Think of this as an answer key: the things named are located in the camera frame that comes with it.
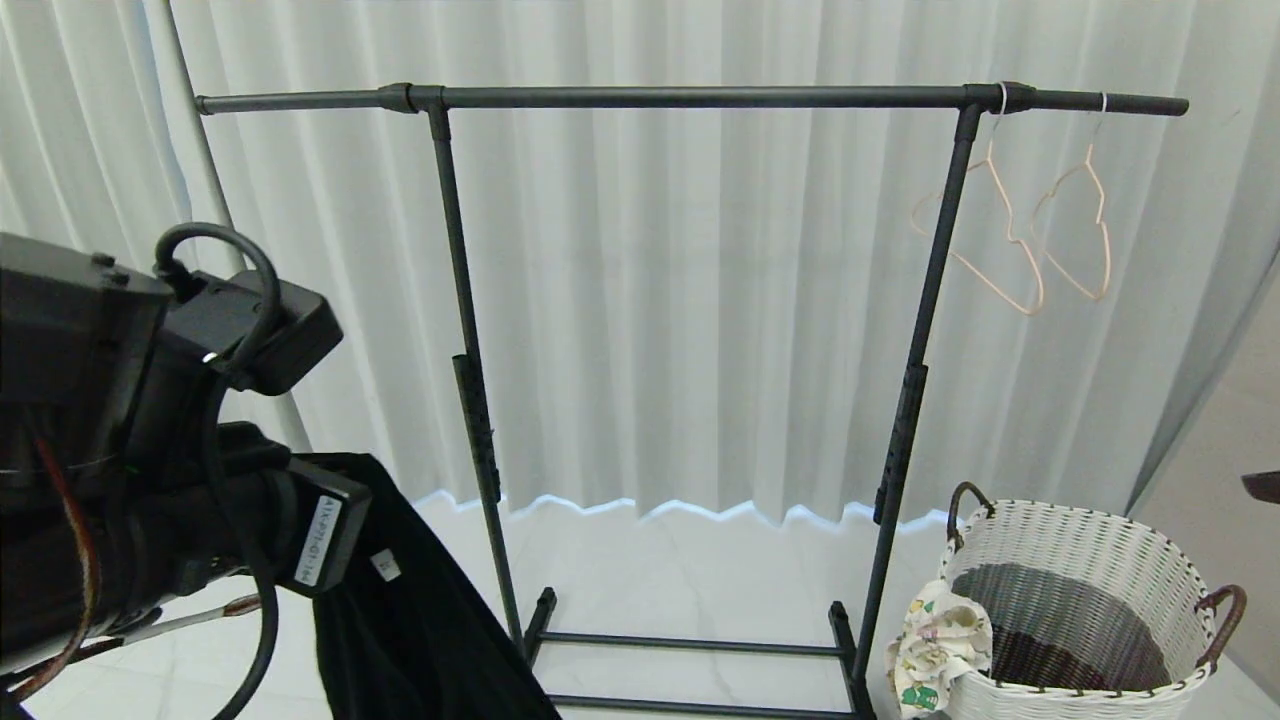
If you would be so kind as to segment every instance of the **curtain fold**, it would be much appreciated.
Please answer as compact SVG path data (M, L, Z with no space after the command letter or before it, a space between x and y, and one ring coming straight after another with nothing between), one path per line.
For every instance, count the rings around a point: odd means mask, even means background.
M3 5L5 60L22 77L4 88L3 127L33 138L3 143L6 229L124 249L145 268L164 225L210 217L195 137L172 122L186 102L174 59L157 54L159 81L150 65L147 24L154 37L164 12L147 3L143 22L138 3ZM1102 118L1094 165L1114 243L1103 301L1044 264L1048 302L1028 319L950 264L906 518L943 503L960 480L1124 510L1222 361L1280 237L1270 181L1280 152L1266 132L1280 124L1272 4L184 0L173 12L204 95L397 81L1004 78L1189 97L1176 120ZM929 250L908 215L942 184L954 113L451 119L513 507L548 493L643 509L750 501L778 519L795 505L836 518L872 502ZM1027 113L1000 123L993 159L1019 236L1030 238L1032 209L1083 159L1096 120ZM294 393L312 447L372 452L411 497L474 497L425 118L335 110L204 123L237 227L283 277L324 292L347 331ZM977 158L993 126L984 119ZM1079 179L1038 231L1088 284L1101 277L1097 197ZM929 224L934 213L923 213ZM1004 223L991 178L975 170L954 249L1025 301L1033 282L1002 242ZM244 400L246 413L266 413Z

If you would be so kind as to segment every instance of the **garment rack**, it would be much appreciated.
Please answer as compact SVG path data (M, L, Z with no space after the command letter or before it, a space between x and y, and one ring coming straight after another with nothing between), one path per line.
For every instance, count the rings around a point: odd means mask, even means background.
M1074 92L1037 90L1018 82L964 85L964 86L881 86L881 87L444 87L439 85L394 83L375 90L332 92L284 92L270 95L233 95L221 97L195 96L196 110L204 115L225 113L251 113L264 110L321 110L380 108L396 113L425 113L430 120L431 140L435 143L436 170L444 200L444 220L449 252L453 260L453 278L457 286L458 310L462 316L463 352L453 357L467 439L475 462L485 525L493 551L502 607L512 641L524 650L532 664L543 643L580 643L612 647L646 647L671 650L701 650L716 652L746 652L781 656L832 657L838 660L849 694L850 710L823 711L781 707L746 707L691 702L664 702L584 696L550 696L566 707L595 707L609 710L635 710L648 712L677 712L684 715L716 715L732 717L781 719L855 719L872 720L870 697L867 691L867 667L879 616L881 598L888 571L890 552L897 529L899 510L906 483L908 464L915 429L920 416L928 368L924 350L938 304L942 272L951 246L956 211L964 188L969 155L983 113L1014 114L1025 110L1076 110L1103 109L1101 92ZM947 167L942 205L933 232L933 246L920 291L919 310L911 345L906 355L906 369L899 395L897 410L890 433L888 451L879 489L876 493L874 520L879 524L876 555L868 580L867 601L863 607L861 630L855 642L849 625L849 615L840 601L832 602L827 614L831 623L833 646L804 646L776 643L746 643L708 639L664 637L611 635L564 633L548 629L556 610L556 591L545 588L538 598L536 610L527 629L521 629L516 605L507 546L503 541L502 521L498 516L500 498L498 465L494 456L493 429L485 395L484 372L480 363L480 340L476 329L475 306L471 293L471 275L462 232L462 209L453 165L451 111L472 108L687 108L687 109L765 109L765 108L915 108L951 109L959 113L955 142ZM1167 115L1187 113L1188 101L1178 97L1106 94L1106 111L1111 114ZM205 143L205 156L211 183L221 200L221 186L207 150L207 137L200 126Z

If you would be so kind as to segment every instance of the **red wire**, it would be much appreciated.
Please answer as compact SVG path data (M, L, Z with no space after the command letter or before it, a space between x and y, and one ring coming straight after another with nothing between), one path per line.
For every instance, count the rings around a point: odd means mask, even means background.
M76 536L76 555L79 557L81 562L81 580L84 594L84 605L81 611L79 625L76 628L76 633L67 639L67 646L63 651L50 660L45 666L22 685L13 691L13 697L22 702L35 694L37 691L49 684L50 680L58 676L72 659L79 651L81 646L84 644L84 638L88 637L90 628L93 625L93 610L97 607L97 592L99 592L99 566L97 566L97 551L93 547L93 537L90 534L88 520L84 518L84 510L81 507L79 501L72 495L70 483L67 482L67 477L63 474L61 465L58 464L58 459L54 456L54 450L49 446L49 442L41 437L40 432L36 429L35 423L31 423L29 430L32 439L36 445L36 452L40 455L41 462L45 465L45 471L49 473L50 479L54 483L54 489L63 501L63 514L67 515L67 521L72 527L72 534Z

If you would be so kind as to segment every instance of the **tile floor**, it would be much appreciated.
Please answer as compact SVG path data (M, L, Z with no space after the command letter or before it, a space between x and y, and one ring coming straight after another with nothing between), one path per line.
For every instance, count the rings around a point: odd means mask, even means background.
M422 514L497 607L497 580L475 505L447 496ZM831 643L827 609L841 600L858 633L876 525L856 509L837 524L792 514L781 528L751 511L722 518L682 507L637 519L626 503L581 512L548 501L506 521L511 561L527 623L543 585L559 606L552 629L787 643ZM883 682L883 646L911 594L933 574L942 548L937 516L899 534L872 662L881 717L896 717ZM248 592L225 580L170 603L172 616ZM329 717L312 656L306 601L282 594L275 662L242 717ZM223 620L108 653L72 667L28 708L38 720L189 720L210 716L239 682L252 655L257 618ZM581 646L544 647L543 685L564 694L617 694L691 702L847 708L838 666L829 660L712 655ZM566 719L618 720L635 714L570 710ZM1197 696L1188 719L1280 720L1268 700L1225 662Z

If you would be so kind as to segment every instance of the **pink clothes hanger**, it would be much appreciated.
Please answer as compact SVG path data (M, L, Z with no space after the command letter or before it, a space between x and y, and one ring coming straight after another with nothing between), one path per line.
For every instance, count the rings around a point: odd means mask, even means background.
M1000 120L1005 117L1005 108L1009 104L1009 90L1005 87L1005 83L1000 83L1000 94L1001 94L1000 114L996 115L996 124L992 126L991 137L987 140L987 156L969 165L966 172L973 172L978 168L984 167L991 173L991 179L996 183L996 191L1000 195L1000 201L1004 204L1005 214L1007 217L1007 220L1005 223L1005 241L1019 246L1023 250L1023 254L1027 256L1027 264L1030 265L1032 274L1036 275L1036 301L1029 305L1023 305L1018 302L1000 286L992 282L992 279L988 278L986 273L983 273L973 263L970 263L968 258L960 255L955 250L950 250L948 255L955 258L965 268L969 268L969 270L972 270L973 274L977 275L978 279L983 282L983 284L986 284L996 295L998 295L1001 300L1012 305L1014 309L1016 309L1023 315L1030 316L1039 313L1044 307L1044 277L1043 274L1041 274L1039 263L1036 261L1036 255L1034 252L1032 252L1030 245L1028 245L1027 241L1024 241L1023 238L1014 234L1014 205L1012 202L1009 201L1009 192L1005 191L1005 183L1004 181L1000 179L1000 173L996 170L996 161L992 159L992 152L996 147L996 131L1000 129ZM911 229L914 229L923 237L929 237L929 233L920 227L919 222L916 222L916 214L920 211L920 209L924 206L925 202L931 200L937 201L941 199L942 199L941 195L925 195L915 204L914 208L911 208L911 218L910 218Z
M1093 169L1093 143L1097 142L1098 128L1102 127L1102 117L1106 115L1106 113L1107 94L1103 92L1102 111L1098 113L1098 122L1093 126L1093 135L1089 136L1089 147L1084 151L1084 161L1059 176L1057 181L1053 182L1053 186L1048 190L1048 192L1041 196L1039 202L1036 204L1036 210L1032 211L1032 219L1028 224L1032 232L1032 238L1036 241L1036 245L1043 250L1044 258L1048 259L1055 268L1057 268L1057 272L1062 273L1062 277L1066 278L1068 282L1075 286L1075 290L1080 291L1085 297L1094 302L1106 297L1107 288L1111 287L1111 233L1107 231L1107 222L1102 219L1102 210L1107 204L1107 191L1102 187L1102 181L1098 179L1097 170ZM1064 268L1057 259L1053 258L1053 254L1048 251L1048 243L1041 238L1039 233L1036 232L1036 218L1039 215L1041 210L1043 210L1050 201L1057 196L1057 191L1062 187L1062 183L1066 182L1066 178L1079 173L1080 170L1089 173L1089 178L1093 179L1093 187L1098 191L1098 211L1093 217L1093 224L1102 234L1102 284L1100 284L1096 291L1091 291L1084 287L1080 281L1075 279L1071 273L1066 272L1066 268Z

